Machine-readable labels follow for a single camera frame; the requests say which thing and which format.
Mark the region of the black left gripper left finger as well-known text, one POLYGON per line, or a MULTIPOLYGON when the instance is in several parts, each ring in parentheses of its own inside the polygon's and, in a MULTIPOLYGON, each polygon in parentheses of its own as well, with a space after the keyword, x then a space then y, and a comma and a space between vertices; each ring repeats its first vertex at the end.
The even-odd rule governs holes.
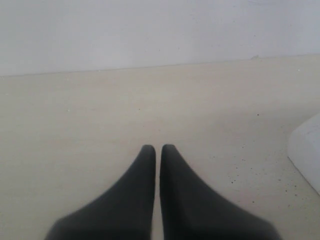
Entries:
POLYGON ((47 240, 149 240, 155 201, 156 151, 143 145, 106 192, 55 222, 47 240))

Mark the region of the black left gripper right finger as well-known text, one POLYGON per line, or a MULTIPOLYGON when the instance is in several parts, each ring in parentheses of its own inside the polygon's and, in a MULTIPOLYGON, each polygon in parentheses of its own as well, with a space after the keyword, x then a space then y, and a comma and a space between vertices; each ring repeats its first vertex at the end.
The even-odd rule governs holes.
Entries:
POLYGON ((211 189, 173 144, 161 150, 160 205, 166 240, 273 240, 275 228, 211 189))

